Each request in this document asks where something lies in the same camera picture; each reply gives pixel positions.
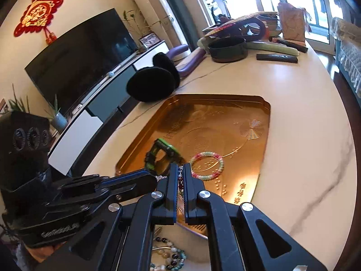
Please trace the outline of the quilted covered sofa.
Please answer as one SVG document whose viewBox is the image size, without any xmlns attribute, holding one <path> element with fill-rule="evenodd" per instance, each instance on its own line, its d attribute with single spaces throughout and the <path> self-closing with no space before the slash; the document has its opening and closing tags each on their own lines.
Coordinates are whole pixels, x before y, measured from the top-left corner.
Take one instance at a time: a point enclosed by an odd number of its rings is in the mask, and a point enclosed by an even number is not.
<svg viewBox="0 0 361 271">
<path fill-rule="evenodd" d="M 360 101 L 360 27 L 334 17 L 330 34 L 335 39 L 336 65 Z"/>
</svg>

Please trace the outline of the black remote bar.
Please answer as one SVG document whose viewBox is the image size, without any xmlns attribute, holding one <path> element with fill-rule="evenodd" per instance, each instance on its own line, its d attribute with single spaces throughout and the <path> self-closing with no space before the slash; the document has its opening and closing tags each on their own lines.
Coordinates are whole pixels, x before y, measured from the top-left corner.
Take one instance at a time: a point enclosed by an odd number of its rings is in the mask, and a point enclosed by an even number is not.
<svg viewBox="0 0 361 271">
<path fill-rule="evenodd" d="M 296 56 L 286 55 L 286 54 L 260 54 L 260 53 L 258 53 L 256 55 L 256 59 L 258 61 L 288 62 L 288 63 L 293 63 L 293 64 L 298 63 L 298 58 Z"/>
</svg>

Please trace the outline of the black round bowl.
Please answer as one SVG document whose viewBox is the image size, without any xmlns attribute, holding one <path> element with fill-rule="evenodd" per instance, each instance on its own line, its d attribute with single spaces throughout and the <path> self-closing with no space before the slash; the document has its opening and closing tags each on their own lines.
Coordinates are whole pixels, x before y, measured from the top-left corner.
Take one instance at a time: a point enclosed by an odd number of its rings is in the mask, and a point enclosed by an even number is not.
<svg viewBox="0 0 361 271">
<path fill-rule="evenodd" d="M 242 37 L 226 37 L 214 40 L 208 46 L 214 62 L 230 63 L 245 59 L 248 56 L 246 41 Z"/>
</svg>

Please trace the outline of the green long case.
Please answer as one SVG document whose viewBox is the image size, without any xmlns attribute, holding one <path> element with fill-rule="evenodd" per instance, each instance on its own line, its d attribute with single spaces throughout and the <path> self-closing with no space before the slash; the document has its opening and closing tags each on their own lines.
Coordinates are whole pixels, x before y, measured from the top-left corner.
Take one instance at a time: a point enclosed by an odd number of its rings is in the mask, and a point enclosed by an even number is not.
<svg viewBox="0 0 361 271">
<path fill-rule="evenodd" d="M 246 42 L 245 47 L 252 50 L 273 51 L 276 53 L 287 54 L 291 56 L 298 56 L 300 54 L 296 48 L 287 47 L 283 44 L 273 42 Z"/>
</svg>

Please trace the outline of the green potted plant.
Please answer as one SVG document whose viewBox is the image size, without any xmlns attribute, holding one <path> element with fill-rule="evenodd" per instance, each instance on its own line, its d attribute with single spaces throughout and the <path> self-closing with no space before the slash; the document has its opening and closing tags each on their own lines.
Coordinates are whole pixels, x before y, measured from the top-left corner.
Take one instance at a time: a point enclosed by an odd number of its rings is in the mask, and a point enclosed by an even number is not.
<svg viewBox="0 0 361 271">
<path fill-rule="evenodd" d="M 48 115 L 50 124 L 59 133 L 63 132 L 64 129 L 67 127 L 68 121 L 60 112 L 60 107 L 58 107 L 57 95 L 54 96 L 54 103 L 52 105 L 49 103 L 48 106 L 49 106 L 49 111 L 45 110 L 45 112 Z"/>
</svg>

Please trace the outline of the red chinese knot ornament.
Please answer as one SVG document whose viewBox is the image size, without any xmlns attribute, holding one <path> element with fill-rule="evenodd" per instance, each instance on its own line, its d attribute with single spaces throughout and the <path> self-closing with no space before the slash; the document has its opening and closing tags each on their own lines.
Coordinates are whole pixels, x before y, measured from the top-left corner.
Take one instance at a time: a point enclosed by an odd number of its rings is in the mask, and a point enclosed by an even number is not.
<svg viewBox="0 0 361 271">
<path fill-rule="evenodd" d="M 57 37 L 48 29 L 48 26 L 63 2 L 64 0 L 31 0 L 14 29 L 14 37 L 20 37 L 23 33 L 44 31 L 46 44 L 51 45 Z"/>
</svg>

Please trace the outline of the small photo frame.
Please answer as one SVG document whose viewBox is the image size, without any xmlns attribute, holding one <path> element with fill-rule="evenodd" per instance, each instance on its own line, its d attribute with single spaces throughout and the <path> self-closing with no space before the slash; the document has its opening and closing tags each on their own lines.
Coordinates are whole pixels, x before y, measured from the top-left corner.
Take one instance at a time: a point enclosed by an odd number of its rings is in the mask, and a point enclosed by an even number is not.
<svg viewBox="0 0 361 271">
<path fill-rule="evenodd" d="M 139 39 L 142 46 L 145 48 L 150 48 L 162 40 L 156 35 L 156 33 L 149 33 Z"/>
</svg>

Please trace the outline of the pink gift bag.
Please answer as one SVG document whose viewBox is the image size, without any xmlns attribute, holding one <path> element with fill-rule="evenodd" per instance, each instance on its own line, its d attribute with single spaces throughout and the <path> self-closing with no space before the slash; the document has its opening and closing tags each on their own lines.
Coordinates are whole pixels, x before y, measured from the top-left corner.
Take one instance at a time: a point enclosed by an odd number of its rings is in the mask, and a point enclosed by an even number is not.
<svg viewBox="0 0 361 271">
<path fill-rule="evenodd" d="M 278 6 L 283 38 L 297 42 L 305 42 L 305 31 L 308 30 L 307 11 L 295 7 L 287 0 L 280 0 Z"/>
</svg>

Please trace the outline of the black flat television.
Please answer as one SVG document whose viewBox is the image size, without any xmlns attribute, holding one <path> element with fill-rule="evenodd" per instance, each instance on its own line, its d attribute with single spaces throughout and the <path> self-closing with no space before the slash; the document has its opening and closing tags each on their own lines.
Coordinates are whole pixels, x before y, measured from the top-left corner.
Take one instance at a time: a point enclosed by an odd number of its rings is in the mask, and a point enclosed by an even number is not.
<svg viewBox="0 0 361 271">
<path fill-rule="evenodd" d="M 110 9 L 61 35 L 25 71 L 47 102 L 66 115 L 137 49 L 116 10 Z"/>
</svg>

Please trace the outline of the white tv cabinet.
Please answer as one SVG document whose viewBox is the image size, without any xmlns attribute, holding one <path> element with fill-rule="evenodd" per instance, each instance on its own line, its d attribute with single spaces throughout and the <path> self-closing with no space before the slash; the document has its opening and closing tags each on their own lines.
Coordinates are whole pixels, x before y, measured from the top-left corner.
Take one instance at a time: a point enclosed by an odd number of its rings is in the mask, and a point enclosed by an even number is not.
<svg viewBox="0 0 361 271">
<path fill-rule="evenodd" d="M 78 105 L 67 127 L 56 136 L 48 154 L 48 163 L 61 174 L 67 174 L 106 120 L 129 100 L 130 96 L 126 92 L 127 81 L 137 70 L 152 66 L 152 57 L 155 54 L 168 51 L 166 42 L 162 41 L 143 54 L 131 55 L 113 69 L 113 75 L 107 75 L 96 85 Z"/>
</svg>

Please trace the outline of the green black smartwatch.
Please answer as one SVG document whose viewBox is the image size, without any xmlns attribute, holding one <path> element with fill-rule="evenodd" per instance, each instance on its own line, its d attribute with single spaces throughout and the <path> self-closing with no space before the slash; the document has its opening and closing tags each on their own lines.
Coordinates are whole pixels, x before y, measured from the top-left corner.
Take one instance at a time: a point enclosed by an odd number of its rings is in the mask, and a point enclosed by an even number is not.
<svg viewBox="0 0 361 271">
<path fill-rule="evenodd" d="M 144 168 L 152 175 L 167 175 L 171 163 L 179 164 L 182 157 L 179 151 L 162 138 L 157 138 L 146 153 Z"/>
</svg>

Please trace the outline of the copper metal tray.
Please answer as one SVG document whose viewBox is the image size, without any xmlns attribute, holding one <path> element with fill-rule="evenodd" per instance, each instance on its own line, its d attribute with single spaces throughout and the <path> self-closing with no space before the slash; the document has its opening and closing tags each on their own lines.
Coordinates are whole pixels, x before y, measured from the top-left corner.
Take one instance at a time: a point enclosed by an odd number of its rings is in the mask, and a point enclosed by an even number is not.
<svg viewBox="0 0 361 271">
<path fill-rule="evenodd" d="M 219 154 L 223 172 L 206 190 L 227 203 L 250 202 L 258 182 L 269 132 L 271 106 L 260 96 L 181 94 L 166 100 L 116 165 L 126 174 L 145 165 L 156 139 L 175 147 L 182 161 L 204 151 Z"/>
</svg>

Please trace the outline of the black round cushion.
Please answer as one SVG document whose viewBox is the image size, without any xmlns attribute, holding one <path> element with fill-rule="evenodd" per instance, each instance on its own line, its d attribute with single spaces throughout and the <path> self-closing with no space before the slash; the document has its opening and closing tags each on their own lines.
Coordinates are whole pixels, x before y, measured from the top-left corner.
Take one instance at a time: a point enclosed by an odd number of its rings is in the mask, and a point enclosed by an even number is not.
<svg viewBox="0 0 361 271">
<path fill-rule="evenodd" d="M 164 53 L 152 58 L 153 66 L 135 72 L 126 85 L 126 92 L 139 102 L 157 102 L 168 98 L 180 85 L 180 76 L 173 61 Z"/>
</svg>

